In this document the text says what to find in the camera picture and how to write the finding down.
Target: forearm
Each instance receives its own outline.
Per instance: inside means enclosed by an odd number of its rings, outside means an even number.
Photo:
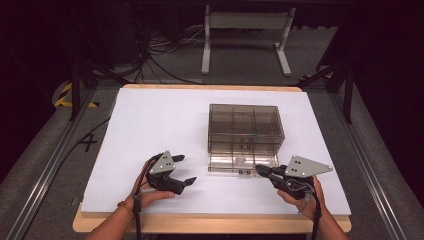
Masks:
[[[334,217],[327,209],[323,209],[319,220],[319,235],[323,240],[349,239]]]
[[[132,210],[132,199],[127,198],[125,200],[125,205]],[[121,240],[132,220],[133,215],[131,215],[127,209],[118,207],[108,218],[95,228],[86,239]]]

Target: wooden table edge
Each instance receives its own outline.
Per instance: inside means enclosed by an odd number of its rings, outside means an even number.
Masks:
[[[76,232],[91,232],[108,216],[108,213],[82,213],[75,216]],[[313,223],[303,215],[257,215],[257,214],[142,214],[141,231],[161,234],[296,234],[312,232]],[[349,216],[335,216],[345,232],[352,228]],[[127,231],[135,232],[135,221]]]
[[[184,85],[184,84],[127,84],[123,88],[131,89],[199,89],[199,90],[247,90],[247,91],[281,91],[302,92],[298,87],[279,86],[238,86],[238,85]]]

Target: transparent plastic box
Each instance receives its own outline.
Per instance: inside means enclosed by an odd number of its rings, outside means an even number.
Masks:
[[[256,174],[255,165],[278,166],[284,131],[276,106],[211,104],[208,152],[211,172]]]

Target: cord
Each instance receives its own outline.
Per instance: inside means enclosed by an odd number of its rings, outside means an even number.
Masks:
[[[138,63],[135,67],[132,67],[128,70],[125,70],[125,71],[122,71],[122,72],[112,72],[112,71],[111,72],[120,76],[120,77],[126,77],[126,76],[129,76],[129,75],[135,73],[137,71],[137,69],[139,69],[140,67],[141,67],[141,65],[140,65],[140,63]],[[102,79],[102,80],[111,79],[110,77],[108,77],[104,74],[94,73],[94,75],[96,76],[97,79]]]
[[[153,162],[156,162],[159,157],[161,156],[161,154],[157,154],[153,157],[151,157],[149,160],[147,160],[147,162],[145,163],[143,170],[141,171],[140,174],[140,179],[137,183],[137,187],[135,192],[133,193],[133,200],[134,200],[134,205],[133,205],[133,213],[135,216],[135,224],[136,224],[136,229],[137,229],[137,240],[141,240],[141,223],[140,223],[140,212],[141,212],[141,203],[140,203],[140,198],[141,198],[141,186],[143,186],[144,184],[146,184],[147,182],[143,182],[144,177],[146,176],[146,172],[150,169],[150,165],[153,164]]]
[[[132,83],[132,82],[128,81],[127,79],[122,78],[122,77],[116,75],[115,73],[109,71],[106,68],[103,68],[100,65],[97,65],[96,63],[94,63],[94,62],[92,62],[92,61],[90,61],[88,59],[82,59],[82,60],[85,63],[87,63],[89,66],[91,66],[92,68],[97,69],[98,71],[102,72],[104,75],[109,76],[111,79],[113,79],[113,80],[121,83],[122,85],[131,84]]]
[[[201,41],[201,40],[198,40],[197,38],[195,38],[197,35],[199,35],[204,30],[205,30],[204,28],[198,30],[196,33],[194,33],[189,38],[181,38],[181,40],[180,40],[178,46],[176,47],[176,49],[175,50],[172,50],[172,51],[169,51],[169,50],[172,49],[172,47],[174,47],[174,45],[173,45],[173,43],[171,41],[167,41],[167,40],[161,41],[161,42],[158,42],[158,43],[155,43],[155,44],[149,44],[149,48],[152,51],[161,52],[161,54],[163,54],[163,53],[174,53],[175,51],[177,51],[178,49],[180,49],[182,46],[190,45],[190,44],[192,44],[193,42],[196,42],[196,41],[204,42],[204,41]],[[161,46],[166,46],[165,50],[160,51],[160,50],[153,49],[154,47],[161,47]]]
[[[68,153],[63,157],[62,161],[59,163],[59,166],[56,170],[56,172],[54,173],[53,177],[52,177],[52,182],[54,181],[54,179],[56,178],[57,174],[59,173],[59,170],[62,168],[63,163],[65,162],[65,160],[69,157],[69,155],[71,155],[71,152],[76,148],[76,146],[78,146],[78,144],[80,144],[84,139],[86,139],[88,136],[90,136],[90,134],[92,134],[95,130],[97,130],[99,127],[101,127],[103,124],[107,123],[110,120],[110,117],[107,118],[106,120],[104,120],[103,122],[101,122],[99,125],[97,125],[95,128],[93,128],[90,132],[88,132],[87,134],[85,134],[82,138],[80,138],[77,143],[75,143],[71,149],[68,151]]]
[[[316,194],[315,191],[315,187],[313,187],[311,184],[306,183],[306,182],[300,182],[297,181],[295,179],[288,179],[286,181],[286,185],[287,188],[292,191],[292,192],[296,192],[296,191],[304,191],[305,192],[305,206],[303,209],[299,210],[299,213],[301,213],[303,210],[306,209],[306,205],[308,204],[311,195],[315,198],[315,213],[314,213],[314,225],[312,227],[312,237],[311,240],[315,240],[317,238],[318,235],[318,227],[319,227],[319,219],[322,216],[322,212],[321,212],[321,204],[319,202],[318,196]]]
[[[144,83],[143,69],[141,67],[139,67],[138,73],[137,73],[137,75],[135,75],[134,83],[136,83],[136,84],[138,83],[137,79],[138,79],[138,76],[140,76],[140,75],[141,75],[141,81]]]
[[[148,62],[146,62],[146,64],[147,64],[147,66],[149,66],[149,68],[150,68],[150,71],[156,76],[156,78],[158,79],[158,81],[160,82],[160,83],[162,83],[162,84],[165,84],[164,82],[162,82],[161,80],[160,80],[160,77],[155,73],[155,71],[153,71],[153,68],[152,68],[152,66],[150,66],[150,64],[148,63]]]
[[[158,66],[160,69],[162,69],[162,71],[166,72],[166,73],[167,73],[167,74],[169,74],[171,77],[173,77],[173,78],[175,78],[175,79],[177,79],[177,80],[180,80],[180,81],[182,81],[182,82],[187,82],[187,83],[193,83],[193,84],[203,85],[202,83],[193,82],[193,81],[190,81],[190,80],[185,80],[185,79],[179,78],[179,77],[177,77],[177,76],[173,75],[172,73],[168,72],[168,71],[167,71],[165,68],[163,68],[161,65],[159,65],[159,63],[157,63],[157,62],[155,61],[155,59],[153,59],[153,57],[152,57],[152,56],[150,56],[150,59],[152,59],[153,63],[154,63],[154,64],[156,64],[156,66]]]

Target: white metal leg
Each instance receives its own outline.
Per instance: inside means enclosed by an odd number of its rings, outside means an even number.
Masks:
[[[291,70],[289,67],[289,63],[286,58],[286,54],[284,53],[284,47],[286,46],[287,37],[289,36],[290,27],[293,22],[295,8],[290,8],[288,19],[286,20],[286,26],[284,27],[283,36],[281,38],[280,43],[275,44],[275,49],[277,50],[278,59],[280,60],[281,69],[283,69],[284,76],[290,76]]]
[[[202,74],[209,73],[209,64],[211,60],[211,42],[210,42],[210,8],[206,5],[205,12],[205,47],[203,49]]]

